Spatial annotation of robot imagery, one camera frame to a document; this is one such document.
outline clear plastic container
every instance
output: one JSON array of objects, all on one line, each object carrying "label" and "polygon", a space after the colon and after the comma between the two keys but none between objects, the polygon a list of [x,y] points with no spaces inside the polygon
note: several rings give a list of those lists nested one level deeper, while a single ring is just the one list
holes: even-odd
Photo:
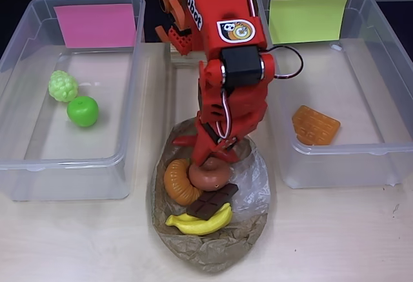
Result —
[{"label": "clear plastic container", "polygon": [[[55,6],[133,5],[137,36],[130,48],[69,49]],[[130,191],[142,84],[138,73],[144,0],[34,0],[0,61],[0,190],[11,199],[121,199]],[[54,70],[93,97],[90,128],[69,121],[66,104],[48,93]]]},{"label": "clear plastic container", "polygon": [[[257,2],[272,44],[270,0]],[[376,2],[347,1],[339,41],[294,46],[305,60],[303,73],[273,81],[268,92],[285,183],[292,188],[401,183],[413,171],[413,64]],[[280,73],[296,70],[294,54],[274,55]],[[292,116],[301,105],[341,122],[331,145],[297,140]]]}]

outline orange waffle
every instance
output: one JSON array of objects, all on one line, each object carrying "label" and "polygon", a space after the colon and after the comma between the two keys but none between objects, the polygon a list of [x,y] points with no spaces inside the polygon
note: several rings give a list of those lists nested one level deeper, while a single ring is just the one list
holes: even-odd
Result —
[{"label": "orange waffle", "polygon": [[336,135],[340,122],[301,106],[292,117],[297,139],[305,145],[329,145]]}]

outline toy banana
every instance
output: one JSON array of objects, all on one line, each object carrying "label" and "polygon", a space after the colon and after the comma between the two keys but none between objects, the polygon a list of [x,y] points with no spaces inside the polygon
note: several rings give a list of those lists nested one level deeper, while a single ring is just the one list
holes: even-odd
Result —
[{"label": "toy banana", "polygon": [[180,216],[169,216],[165,224],[177,227],[186,235],[203,236],[226,227],[231,219],[231,206],[225,203],[208,221],[184,213]]}]

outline green apple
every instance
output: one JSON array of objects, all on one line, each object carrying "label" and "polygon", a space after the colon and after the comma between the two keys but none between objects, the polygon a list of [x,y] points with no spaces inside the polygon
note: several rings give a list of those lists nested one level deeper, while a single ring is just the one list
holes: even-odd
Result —
[{"label": "green apple", "polygon": [[67,115],[73,123],[80,127],[89,127],[96,123],[99,107],[93,98],[77,97],[67,105]]}]

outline robot logo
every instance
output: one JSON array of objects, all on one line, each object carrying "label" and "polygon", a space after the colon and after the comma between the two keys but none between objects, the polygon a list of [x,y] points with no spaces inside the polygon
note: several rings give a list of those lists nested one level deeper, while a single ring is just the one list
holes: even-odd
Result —
[{"label": "robot logo", "polygon": [[244,19],[217,22],[221,39],[228,43],[243,43],[254,38],[256,28]]},{"label": "robot logo", "polygon": [[186,0],[188,5],[189,12],[191,13],[192,17],[194,18],[195,24],[198,27],[198,30],[201,30],[203,25],[202,15],[196,9],[195,0]]}]

